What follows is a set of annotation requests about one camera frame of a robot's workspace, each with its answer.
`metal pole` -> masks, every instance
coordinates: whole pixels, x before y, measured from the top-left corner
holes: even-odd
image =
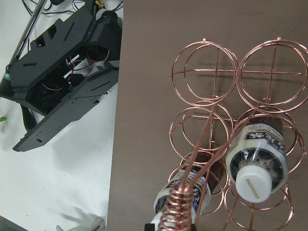
[[[43,9],[44,9],[46,2],[47,2],[47,0],[39,0],[35,10],[33,11],[32,16],[31,16],[31,18],[28,22],[28,25],[27,25],[18,45],[17,45],[17,48],[16,48],[14,55],[13,55],[11,61],[10,61],[10,64],[17,61],[20,58],[20,56],[21,56],[21,54],[22,54],[22,52],[23,52],[23,50],[26,46],[26,43],[27,43],[28,39],[30,38],[30,35],[31,35],[31,33],[34,29],[34,26],[37,23],[38,18],[40,16],[40,14],[42,13]]]

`clear plastic bottle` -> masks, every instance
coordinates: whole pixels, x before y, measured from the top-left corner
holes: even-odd
[[[252,118],[230,144],[226,164],[243,199],[252,203],[267,200],[288,178],[281,120]]]
[[[207,162],[210,158],[211,158],[211,154],[206,153],[206,152],[199,152],[197,154],[195,162],[200,162],[200,163]],[[222,163],[217,161],[211,166],[210,171],[217,177],[217,179],[220,180],[222,179],[222,176],[223,176],[223,169],[224,169],[224,166],[222,165]],[[200,170],[200,167],[193,166],[188,178],[192,179],[199,170]],[[162,216],[162,209],[169,195],[169,190],[172,185],[179,184],[181,182],[184,172],[185,172],[185,168],[179,170],[175,174],[175,176],[170,180],[170,182],[168,182],[162,188],[162,190],[158,193],[155,203],[154,203],[154,211],[156,213],[156,216],[151,222],[155,224],[155,230],[157,230],[157,225],[159,223],[160,217]],[[201,206],[200,212],[203,213],[210,201],[211,193],[213,192],[215,187],[218,185],[217,179],[212,174],[209,174],[205,197],[202,201],[202,204],[200,205],[200,199],[201,199],[202,189],[205,183],[205,178],[206,178],[206,173],[197,181],[197,183],[193,187],[194,195],[193,195],[193,202],[192,202],[192,223],[194,223],[198,207]]]

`copper wire rack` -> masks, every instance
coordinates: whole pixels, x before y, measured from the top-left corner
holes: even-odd
[[[194,56],[205,49],[212,52],[216,51],[212,55],[215,57],[215,68],[208,68],[206,65],[205,68],[202,66],[190,68],[190,64],[195,62]],[[265,56],[260,55],[262,51],[266,51]],[[299,71],[285,71],[285,60],[286,57],[290,56],[290,52],[292,52],[292,60],[301,63]],[[224,56],[224,65],[219,64],[222,55]],[[179,169],[185,168],[185,173],[181,183],[175,185],[170,191],[163,208],[163,216],[158,230],[190,230],[193,184],[205,173],[206,182],[209,174],[216,177],[209,171],[210,167],[216,161],[220,161],[225,166],[224,156],[230,143],[253,117],[270,116],[282,121],[283,130],[290,134],[290,145],[286,149],[289,173],[292,173],[300,165],[303,156],[306,154],[304,141],[295,121],[288,112],[296,110],[308,99],[308,89],[306,87],[308,79],[307,56],[308,50],[303,45],[282,40],[281,38],[267,41],[254,47],[240,63],[230,49],[206,39],[188,45],[178,54],[172,66],[172,84],[176,94],[189,104],[189,107],[179,112],[170,125],[170,142],[181,161],[180,165],[170,174],[169,180]],[[266,67],[270,67],[269,70],[253,65],[256,60],[264,57],[268,61]],[[189,80],[189,74],[193,73],[210,77],[213,83],[213,91],[211,93],[206,92],[206,95],[202,95],[202,91],[196,91]],[[220,76],[224,74],[228,74],[229,85],[227,87],[224,85],[224,91],[221,91],[217,82]],[[267,81],[268,86],[258,89],[258,86],[261,86],[258,81]],[[295,90],[294,93],[282,93],[279,95],[275,92],[274,87],[281,87],[280,82],[282,81],[286,82],[289,88],[290,84],[296,82],[299,89]],[[235,89],[239,93],[237,100],[242,100],[250,108],[241,116],[238,116],[237,119],[234,119],[234,116],[224,106],[224,101],[233,91],[236,91]],[[192,126],[199,128],[195,137],[190,137],[191,132],[189,130]],[[220,139],[217,139],[214,135],[218,129],[220,129]],[[183,150],[181,145],[175,142],[179,134],[190,147],[190,151]],[[204,163],[196,162],[195,158],[200,151],[211,154],[211,158]],[[185,184],[193,166],[198,166],[201,169],[188,184]],[[228,230],[230,221],[233,221],[239,229],[257,231],[258,228],[255,229],[254,227],[256,217],[260,213],[266,213],[274,209],[281,209],[286,212],[286,218],[283,224],[276,225],[276,227],[270,229],[271,231],[281,230],[290,222],[294,208],[288,184],[281,187],[265,203],[254,204],[248,203],[240,197],[226,170],[222,180],[218,180],[217,177],[216,179],[218,187],[212,193],[212,197],[219,198],[217,205],[213,206],[210,211],[201,214],[201,216],[212,215],[224,207],[227,215],[221,227],[222,231]],[[205,195],[205,188],[206,184],[204,184],[203,196]],[[200,219],[200,208],[201,206],[198,208],[195,224]],[[236,217],[236,214],[240,211],[243,212],[243,210],[246,210],[244,213],[247,215],[245,222],[243,222],[243,219]]]

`white table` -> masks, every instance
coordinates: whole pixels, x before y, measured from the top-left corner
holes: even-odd
[[[117,0],[106,0],[113,9]],[[4,73],[30,18],[19,0],[0,1],[0,69]],[[71,1],[50,12],[71,10]],[[123,18],[123,9],[117,11]],[[42,15],[31,40],[57,18]],[[12,147],[24,136],[20,106],[0,99],[0,215],[30,231],[89,227],[96,216],[107,219],[117,85],[79,121],[71,123],[49,143],[18,153]]]

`white bottle cap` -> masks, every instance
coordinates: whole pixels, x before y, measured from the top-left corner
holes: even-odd
[[[258,166],[245,166],[236,176],[238,194],[251,203],[266,201],[271,193],[272,179],[270,174]]]

